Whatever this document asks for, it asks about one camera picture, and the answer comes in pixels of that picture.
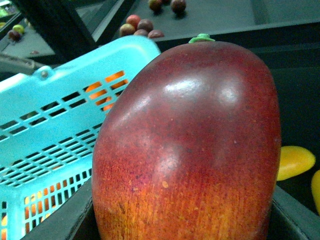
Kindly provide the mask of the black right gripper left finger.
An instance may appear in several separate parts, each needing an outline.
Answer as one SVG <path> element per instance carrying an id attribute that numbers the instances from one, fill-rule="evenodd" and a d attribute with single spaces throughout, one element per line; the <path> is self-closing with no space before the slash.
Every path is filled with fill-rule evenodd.
<path id="1" fill-rule="evenodd" d="M 95 240 L 97 224 L 89 179 L 59 209 L 36 226 L 24 240 Z"/>

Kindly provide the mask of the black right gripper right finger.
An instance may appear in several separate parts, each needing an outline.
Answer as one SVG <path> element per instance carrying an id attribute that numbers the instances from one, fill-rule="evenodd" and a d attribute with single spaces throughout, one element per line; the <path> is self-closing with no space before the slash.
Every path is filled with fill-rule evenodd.
<path id="1" fill-rule="evenodd" d="M 272 200 L 268 240 L 320 240 L 320 217 L 277 186 Z"/>

